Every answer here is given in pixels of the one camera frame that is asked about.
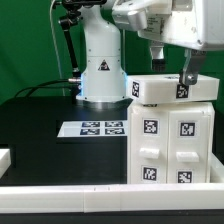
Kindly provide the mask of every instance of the black cable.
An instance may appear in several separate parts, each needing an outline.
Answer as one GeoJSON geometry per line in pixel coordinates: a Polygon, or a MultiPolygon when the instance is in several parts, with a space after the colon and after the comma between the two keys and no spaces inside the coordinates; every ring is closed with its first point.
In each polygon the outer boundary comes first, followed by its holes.
{"type": "Polygon", "coordinates": [[[66,43],[67,43],[67,47],[68,47],[68,51],[69,51],[69,55],[70,55],[70,59],[72,63],[72,68],[78,69],[78,62],[76,60],[76,55],[75,55],[72,38],[71,38],[69,30],[64,30],[64,36],[66,39],[66,43]]]}
{"type": "Polygon", "coordinates": [[[26,94],[26,97],[29,97],[30,95],[32,95],[41,86],[48,86],[48,85],[53,85],[53,84],[58,84],[58,83],[65,83],[65,82],[68,82],[68,80],[67,79],[59,79],[59,80],[53,80],[53,81],[41,83],[36,87],[32,87],[31,90],[26,94]]]}
{"type": "Polygon", "coordinates": [[[24,92],[24,91],[26,91],[26,90],[34,90],[34,91],[36,91],[36,90],[38,90],[38,89],[71,89],[71,86],[35,86],[35,87],[27,87],[27,88],[24,88],[24,89],[21,89],[19,92],[17,92],[16,94],[15,94],[15,96],[14,96],[14,98],[16,98],[16,97],[18,97],[18,95],[20,94],[20,93],[22,93],[22,92],[24,92]]]}

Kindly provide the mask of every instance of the stacked white boxes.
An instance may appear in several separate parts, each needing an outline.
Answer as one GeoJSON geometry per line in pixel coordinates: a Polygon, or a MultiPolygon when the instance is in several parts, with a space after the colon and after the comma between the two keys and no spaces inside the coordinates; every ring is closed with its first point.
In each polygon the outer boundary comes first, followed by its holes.
{"type": "Polygon", "coordinates": [[[215,100],[219,80],[199,76],[195,86],[187,90],[183,86],[181,93],[175,77],[130,76],[128,80],[128,96],[133,99],[128,109],[130,184],[210,181],[214,109],[209,102],[191,101],[215,100]],[[160,104],[155,105],[154,98],[160,104]]]}

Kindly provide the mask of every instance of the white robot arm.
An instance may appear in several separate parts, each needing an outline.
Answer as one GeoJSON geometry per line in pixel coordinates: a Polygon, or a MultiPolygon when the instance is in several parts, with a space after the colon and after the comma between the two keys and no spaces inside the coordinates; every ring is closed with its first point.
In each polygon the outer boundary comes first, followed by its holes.
{"type": "Polygon", "coordinates": [[[117,0],[113,18],[120,29],[137,31],[152,40],[153,59],[162,59],[162,45],[157,41],[187,48],[181,82],[192,85],[205,51],[224,49],[223,11],[219,0],[117,0]]]}
{"type": "Polygon", "coordinates": [[[73,65],[73,80],[80,80],[77,103],[96,108],[117,107],[126,103],[126,74],[121,68],[120,31],[105,21],[100,6],[111,8],[115,0],[62,0],[67,10],[60,24],[66,35],[73,65]],[[86,69],[80,74],[68,29],[82,23],[86,40],[86,69]]]}

